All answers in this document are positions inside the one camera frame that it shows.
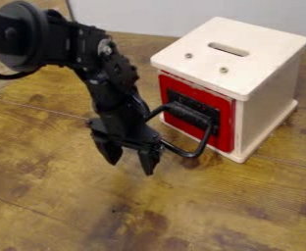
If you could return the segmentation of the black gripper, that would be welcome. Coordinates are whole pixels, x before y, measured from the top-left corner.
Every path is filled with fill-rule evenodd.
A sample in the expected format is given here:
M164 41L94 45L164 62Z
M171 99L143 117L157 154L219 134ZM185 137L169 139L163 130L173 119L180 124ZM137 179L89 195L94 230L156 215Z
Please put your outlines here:
M86 80L92 108L98 114L90 124L94 146L110 165L116 165L123 148L136 150L144 173L151 176L161 145L159 134L145 121L151 111L137 90L136 67L108 36L97 42L94 56L97 64L88 71Z

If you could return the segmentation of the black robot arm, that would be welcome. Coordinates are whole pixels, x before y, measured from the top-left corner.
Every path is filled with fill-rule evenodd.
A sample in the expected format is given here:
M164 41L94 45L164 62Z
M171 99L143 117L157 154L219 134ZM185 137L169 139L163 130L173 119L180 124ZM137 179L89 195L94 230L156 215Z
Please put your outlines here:
M46 65L69 68L90 94L97 117L88 127L105 161L116 164L123 149L131 148L144 173L153 173L161 143L147 125L149 107L139 94L136 67L104 30L14 1L0 8L0 62L14 71L0 79L25 77Z

